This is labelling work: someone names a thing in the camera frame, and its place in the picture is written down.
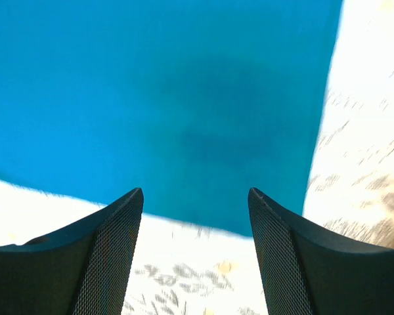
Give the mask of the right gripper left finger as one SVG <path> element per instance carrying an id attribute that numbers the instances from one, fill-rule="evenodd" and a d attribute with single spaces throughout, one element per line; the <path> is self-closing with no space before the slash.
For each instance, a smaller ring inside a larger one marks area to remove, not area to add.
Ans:
<path id="1" fill-rule="evenodd" d="M 121 314 L 142 208 L 135 188 L 68 226 L 0 246 L 0 314 Z"/>

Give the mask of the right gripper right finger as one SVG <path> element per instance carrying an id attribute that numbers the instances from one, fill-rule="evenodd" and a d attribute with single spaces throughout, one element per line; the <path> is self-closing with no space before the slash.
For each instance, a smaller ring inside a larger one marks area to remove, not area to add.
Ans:
<path id="1" fill-rule="evenodd" d="M 269 314 L 394 314 L 394 249 L 325 229 L 257 188 L 248 208 Z"/>

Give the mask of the teal blue t shirt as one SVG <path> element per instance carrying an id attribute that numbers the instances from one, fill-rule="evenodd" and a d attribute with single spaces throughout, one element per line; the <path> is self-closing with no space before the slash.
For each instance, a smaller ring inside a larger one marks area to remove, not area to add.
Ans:
<path id="1" fill-rule="evenodd" d="M 0 179 L 251 236 L 301 214 L 341 1 L 0 1 Z"/>

